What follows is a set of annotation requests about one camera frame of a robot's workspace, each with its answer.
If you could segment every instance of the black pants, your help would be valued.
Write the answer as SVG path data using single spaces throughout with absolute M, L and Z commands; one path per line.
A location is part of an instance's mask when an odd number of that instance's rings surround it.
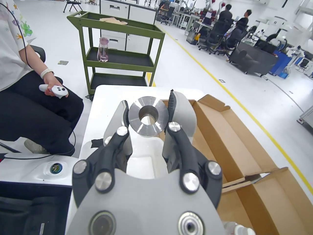
M 71 156 L 75 152 L 68 138 L 84 108 L 83 100 L 68 90 L 68 97 L 51 97 L 39 90 L 44 84 L 32 71 L 0 92 L 0 139 L 25 137 L 49 153 Z

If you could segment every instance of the white game controller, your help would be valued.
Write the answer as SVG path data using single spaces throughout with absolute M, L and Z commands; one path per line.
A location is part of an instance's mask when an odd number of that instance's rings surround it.
M 48 84 L 40 84 L 39 89 L 42 92 L 45 92 L 48 88 Z M 68 91 L 66 88 L 59 86 L 59 85 L 54 85 L 51 89 L 51 91 L 55 94 L 56 97 L 59 99 L 66 96 L 68 94 Z

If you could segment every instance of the white t-shirt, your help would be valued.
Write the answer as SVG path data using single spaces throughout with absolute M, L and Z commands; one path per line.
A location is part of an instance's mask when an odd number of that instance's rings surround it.
M 17 22 L 8 10 L 0 4 L 0 91 L 16 83 L 25 74 L 32 71 L 20 58 L 19 51 L 30 44 L 35 36 L 26 19 L 22 16 L 13 0 L 0 0 L 13 13 Z

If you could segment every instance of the cardboard box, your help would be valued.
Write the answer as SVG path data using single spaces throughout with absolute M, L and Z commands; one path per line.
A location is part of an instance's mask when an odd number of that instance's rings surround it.
M 192 144 L 223 170 L 220 218 L 258 235 L 313 234 L 313 205 L 288 168 L 275 165 L 223 102 L 206 95 L 190 103 L 197 116 Z

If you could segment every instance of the black shirt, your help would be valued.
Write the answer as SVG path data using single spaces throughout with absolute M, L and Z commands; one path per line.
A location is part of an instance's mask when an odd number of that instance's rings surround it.
M 225 10 L 219 14 L 218 20 L 231 20 L 232 17 L 233 17 L 233 14 L 230 11 Z
M 248 25 L 248 22 L 249 22 L 248 18 L 243 17 L 237 21 L 236 25 L 239 29 L 244 30 L 246 28 L 246 26 Z

